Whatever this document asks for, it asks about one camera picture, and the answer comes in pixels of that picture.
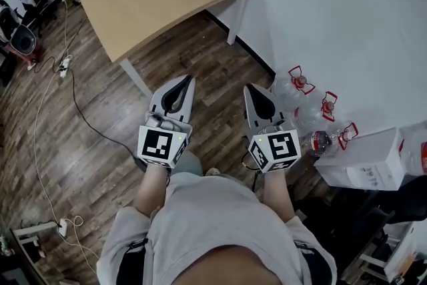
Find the person's arm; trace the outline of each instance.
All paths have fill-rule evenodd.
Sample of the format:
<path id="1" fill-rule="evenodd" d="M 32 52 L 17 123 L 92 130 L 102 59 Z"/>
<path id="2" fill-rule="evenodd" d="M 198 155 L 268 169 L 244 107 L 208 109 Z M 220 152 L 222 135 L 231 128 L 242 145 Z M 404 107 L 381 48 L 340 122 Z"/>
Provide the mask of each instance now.
<path id="1" fill-rule="evenodd" d="M 165 203 L 166 183 L 166 168 L 148 164 L 132 206 L 138 212 L 150 217 L 155 209 L 162 207 Z"/>
<path id="2" fill-rule="evenodd" d="M 285 223 L 295 216 L 284 170 L 265 174 L 263 203 L 270 207 Z"/>

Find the black baseboard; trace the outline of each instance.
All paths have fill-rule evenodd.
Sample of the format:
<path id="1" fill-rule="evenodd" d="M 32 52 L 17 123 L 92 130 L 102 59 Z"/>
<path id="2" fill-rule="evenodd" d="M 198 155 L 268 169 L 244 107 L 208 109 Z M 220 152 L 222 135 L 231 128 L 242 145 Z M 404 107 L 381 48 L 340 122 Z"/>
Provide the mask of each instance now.
<path id="1" fill-rule="evenodd" d="M 203 13 L 209 17 L 212 21 L 214 21 L 221 29 L 223 29 L 226 33 L 230 31 L 228 27 L 222 23 L 217 17 L 215 17 L 212 13 L 210 13 L 208 10 L 204 10 Z M 267 71 L 268 75 L 270 75 L 272 78 L 276 76 L 276 73 L 274 70 L 254 51 L 251 49 L 251 47 L 246 44 L 239 36 L 236 36 L 236 42 L 238 42 L 241 47 L 243 47 L 247 53 L 249 53 L 257 62 L 259 65 L 261 65 L 265 71 Z"/>

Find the power socket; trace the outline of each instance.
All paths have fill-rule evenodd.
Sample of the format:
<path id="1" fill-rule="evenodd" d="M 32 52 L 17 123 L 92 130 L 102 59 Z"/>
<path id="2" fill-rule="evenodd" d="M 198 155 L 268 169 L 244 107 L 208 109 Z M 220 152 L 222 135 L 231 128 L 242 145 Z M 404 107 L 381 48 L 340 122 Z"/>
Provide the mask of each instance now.
<path id="1" fill-rule="evenodd" d="M 61 67 L 64 68 L 64 70 L 62 70 L 59 73 L 59 76 L 61 78 L 64 78 L 65 76 L 67 76 L 67 72 L 68 72 L 68 66 L 69 66 L 69 58 L 67 57 L 66 59 L 64 59 L 61 63 Z"/>
<path id="2" fill-rule="evenodd" d="M 63 237 L 66 237 L 66 235 L 67 235 L 67 221 L 65 221 L 65 219 L 60 219 L 60 221 L 59 221 L 59 225 L 60 225 L 60 227 L 59 227 L 59 229 L 58 229 L 58 232 L 63 236 Z"/>

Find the wooden table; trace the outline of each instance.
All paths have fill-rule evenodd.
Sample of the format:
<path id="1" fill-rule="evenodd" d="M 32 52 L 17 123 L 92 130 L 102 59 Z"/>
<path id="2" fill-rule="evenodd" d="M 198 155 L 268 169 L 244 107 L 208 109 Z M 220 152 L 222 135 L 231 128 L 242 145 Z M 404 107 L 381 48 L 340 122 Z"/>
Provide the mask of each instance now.
<path id="1" fill-rule="evenodd" d="M 120 63 L 148 97 L 153 94 L 128 57 L 163 32 L 223 0 L 81 0 L 110 60 Z M 234 43 L 246 0 L 236 0 L 227 42 Z"/>

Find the white cardboard box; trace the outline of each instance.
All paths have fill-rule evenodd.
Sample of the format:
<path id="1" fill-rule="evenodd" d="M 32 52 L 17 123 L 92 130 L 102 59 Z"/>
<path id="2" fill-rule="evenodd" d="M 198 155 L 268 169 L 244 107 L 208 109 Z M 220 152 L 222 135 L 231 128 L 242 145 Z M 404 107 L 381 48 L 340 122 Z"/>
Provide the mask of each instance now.
<path id="1" fill-rule="evenodd" d="M 400 163 L 402 137 L 397 128 L 353 139 L 346 150 L 322 156 L 316 168 L 331 186 L 397 190 L 405 171 Z"/>

